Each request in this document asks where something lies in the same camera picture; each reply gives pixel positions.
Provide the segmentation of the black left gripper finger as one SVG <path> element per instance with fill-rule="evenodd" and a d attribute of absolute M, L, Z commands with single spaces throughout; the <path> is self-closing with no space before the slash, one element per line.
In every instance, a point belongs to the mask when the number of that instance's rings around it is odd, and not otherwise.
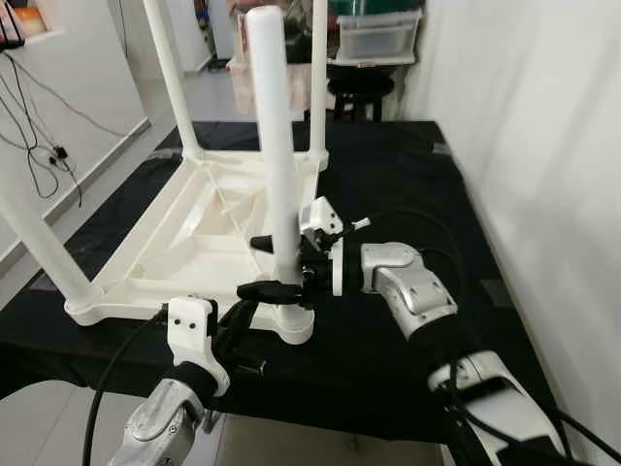
<path fill-rule="evenodd" d="M 240 336 L 251 328 L 258 306 L 260 306 L 260 302 L 253 301 L 253 299 L 240 299 L 239 302 L 232 305 L 221 319 L 221 337 Z"/>

